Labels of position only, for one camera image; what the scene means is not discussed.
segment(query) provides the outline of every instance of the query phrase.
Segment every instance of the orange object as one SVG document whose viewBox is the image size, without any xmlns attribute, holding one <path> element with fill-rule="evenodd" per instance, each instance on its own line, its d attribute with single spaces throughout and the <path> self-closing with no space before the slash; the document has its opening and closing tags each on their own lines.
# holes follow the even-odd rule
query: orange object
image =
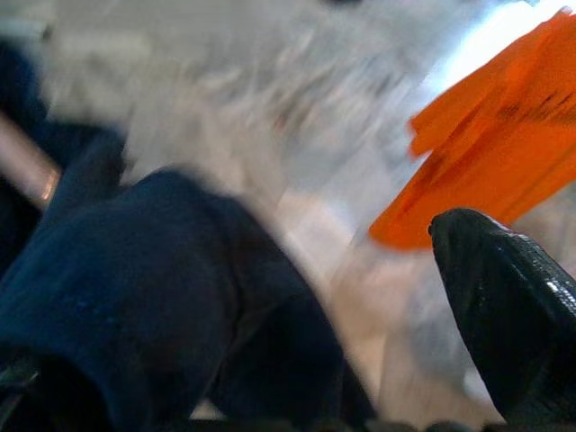
<svg viewBox="0 0 576 432">
<path fill-rule="evenodd" d="M 432 218 L 469 207 L 511 223 L 576 178 L 576 16 L 560 11 L 411 121 L 432 153 L 370 228 L 429 248 Z"/>
</svg>

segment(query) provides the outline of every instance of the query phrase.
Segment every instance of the light gray surface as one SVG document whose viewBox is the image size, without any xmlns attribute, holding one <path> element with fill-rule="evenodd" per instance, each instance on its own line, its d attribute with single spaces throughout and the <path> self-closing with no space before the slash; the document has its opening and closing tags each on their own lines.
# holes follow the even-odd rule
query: light gray surface
<svg viewBox="0 0 576 432">
<path fill-rule="evenodd" d="M 478 426 L 498 415 L 478 401 L 431 255 L 365 231 L 418 168 L 408 118 L 469 58 L 496 52 L 462 54 L 502 3 L 59 0 L 27 14 L 55 20 L 42 52 L 53 115 L 127 131 L 131 178 L 176 163 L 250 203 L 313 282 L 383 415 Z M 540 19 L 508 6 L 526 30 Z M 536 236 L 560 223 L 531 217 L 545 220 Z"/>
</svg>

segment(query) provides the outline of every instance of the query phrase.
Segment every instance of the navy blue fabric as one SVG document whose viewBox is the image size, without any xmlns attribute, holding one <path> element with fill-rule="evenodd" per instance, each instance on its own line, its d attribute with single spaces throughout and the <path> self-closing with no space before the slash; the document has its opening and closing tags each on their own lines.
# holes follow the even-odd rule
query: navy blue fabric
<svg viewBox="0 0 576 432">
<path fill-rule="evenodd" d="M 310 287 L 238 202 L 173 171 L 119 188 L 118 134 L 46 120 L 7 47 L 0 74 L 13 80 L 0 109 L 64 167 L 41 219 L 0 184 L 0 348 L 66 360 L 119 431 L 185 418 L 205 396 L 297 426 L 374 414 Z"/>
</svg>

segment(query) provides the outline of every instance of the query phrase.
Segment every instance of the gray floor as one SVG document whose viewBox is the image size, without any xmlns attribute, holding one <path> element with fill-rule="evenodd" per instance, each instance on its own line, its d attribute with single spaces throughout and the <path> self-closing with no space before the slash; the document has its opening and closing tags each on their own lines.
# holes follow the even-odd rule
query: gray floor
<svg viewBox="0 0 576 432">
<path fill-rule="evenodd" d="M 408 118 L 553 0 L 25 3 L 20 14 L 55 25 L 29 47 L 52 115 L 124 129 L 131 179 L 178 164 L 251 205 L 316 287 L 383 417 L 498 418 L 431 255 L 365 232 L 421 162 L 407 156 Z M 518 226 L 576 269 L 568 195 Z"/>
</svg>

